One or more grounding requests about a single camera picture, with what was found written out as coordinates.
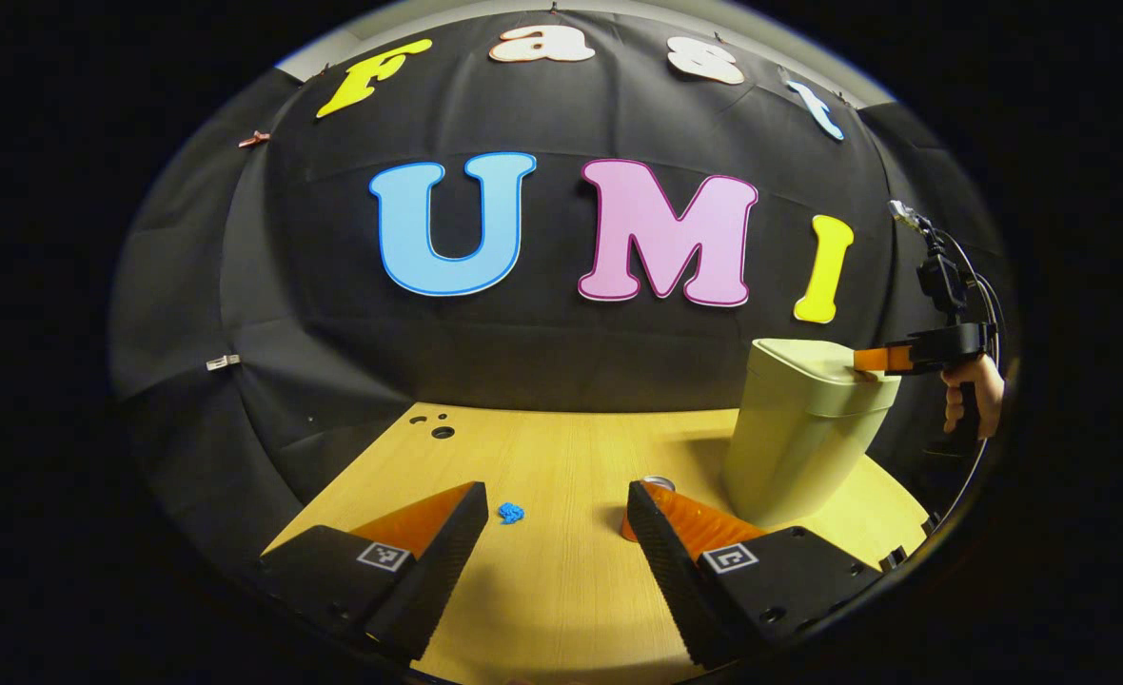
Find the blue toy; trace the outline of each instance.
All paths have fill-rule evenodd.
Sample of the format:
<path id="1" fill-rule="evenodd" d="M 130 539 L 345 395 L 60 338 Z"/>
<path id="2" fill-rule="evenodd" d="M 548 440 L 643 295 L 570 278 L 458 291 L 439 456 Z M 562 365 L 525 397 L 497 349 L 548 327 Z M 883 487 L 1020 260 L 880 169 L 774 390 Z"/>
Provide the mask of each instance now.
<path id="1" fill-rule="evenodd" d="M 497 515 L 502 517 L 502 524 L 508 526 L 521 520 L 523 518 L 523 510 L 506 502 L 503 506 L 497 508 Z"/>

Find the metal clip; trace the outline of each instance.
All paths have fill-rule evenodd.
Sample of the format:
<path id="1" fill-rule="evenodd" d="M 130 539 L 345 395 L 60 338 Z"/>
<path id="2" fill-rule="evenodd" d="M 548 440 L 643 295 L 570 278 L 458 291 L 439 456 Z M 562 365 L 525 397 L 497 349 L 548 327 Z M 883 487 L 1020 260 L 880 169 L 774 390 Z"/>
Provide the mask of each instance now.
<path id="1" fill-rule="evenodd" d="M 240 140 L 240 144 L 236 145 L 236 147 L 253 147 L 253 145 L 256 145 L 258 143 L 265 143 L 268 139 L 270 139 L 268 134 L 262 134 L 262 131 L 259 130 L 254 130 L 252 138 Z"/>
<path id="2" fill-rule="evenodd" d="M 206 371 L 218 371 L 227 365 L 239 364 L 240 355 L 223 355 L 218 359 L 210 359 L 206 363 Z"/>
<path id="3" fill-rule="evenodd" d="M 926 230 L 921 226 L 921 214 L 914 212 L 913 208 L 900 200 L 891 200 L 887 203 L 887 209 L 892 212 L 893 220 L 901 221 L 902 225 L 909 226 L 917 234 L 926 234 Z"/>

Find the wooden table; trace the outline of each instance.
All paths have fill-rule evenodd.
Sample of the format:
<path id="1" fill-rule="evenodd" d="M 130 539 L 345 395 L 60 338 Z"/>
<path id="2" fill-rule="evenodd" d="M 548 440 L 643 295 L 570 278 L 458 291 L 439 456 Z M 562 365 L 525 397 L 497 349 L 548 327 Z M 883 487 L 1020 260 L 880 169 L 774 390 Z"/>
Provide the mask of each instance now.
<path id="1" fill-rule="evenodd" d="M 414 668 L 471 685 L 526 677 L 675 682 L 697 676 L 646 557 L 620 537 L 628 483 L 669 477 L 678 493 L 731 512 L 719 485 L 738 409 L 549 413 L 417 403 L 310 503 L 270 549 L 311 526 L 349 530 L 469 481 L 490 523 Z M 440 420 L 439 415 L 447 418 Z M 410 423 L 410 418 L 427 417 Z M 431 431 L 444 426 L 451 438 Z M 502 526 L 504 502 L 526 510 Z M 926 512 L 865 455 L 805 526 L 878 568 L 924 538 Z"/>

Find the blue letter u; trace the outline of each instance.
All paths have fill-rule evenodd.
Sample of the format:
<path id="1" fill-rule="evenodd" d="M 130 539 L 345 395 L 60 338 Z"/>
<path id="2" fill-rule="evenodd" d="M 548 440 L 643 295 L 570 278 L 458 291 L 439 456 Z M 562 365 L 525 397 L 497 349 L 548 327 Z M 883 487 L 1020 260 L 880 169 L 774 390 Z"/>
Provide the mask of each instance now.
<path id="1" fill-rule="evenodd" d="M 489 153 L 467 161 L 482 182 L 482 244 L 469 256 L 441 257 L 430 243 L 430 190 L 444 177 L 433 162 L 400 165 L 372 179 L 380 199 L 380 256 L 396 285 L 421 295 L 469 295 L 502 281 L 519 258 L 519 186 L 536 168 L 524 153 Z"/>

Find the human hand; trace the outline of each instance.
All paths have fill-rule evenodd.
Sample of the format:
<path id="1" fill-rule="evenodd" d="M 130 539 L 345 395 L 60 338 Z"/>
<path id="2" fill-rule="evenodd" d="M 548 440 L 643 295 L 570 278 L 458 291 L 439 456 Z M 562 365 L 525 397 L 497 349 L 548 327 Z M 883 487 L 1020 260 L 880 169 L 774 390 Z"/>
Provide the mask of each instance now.
<path id="1" fill-rule="evenodd" d="M 1002 394 L 1006 382 L 997 373 L 993 357 L 980 355 L 969 363 L 962 363 L 952 369 L 941 372 L 946 383 L 946 423 L 943 432 L 952 432 L 958 420 L 964 418 L 964 393 L 958 387 L 961 383 L 976 386 L 976 411 L 980 412 L 980 428 L 977 439 L 993 438 L 997 432 L 997 421 L 1002 417 Z"/>

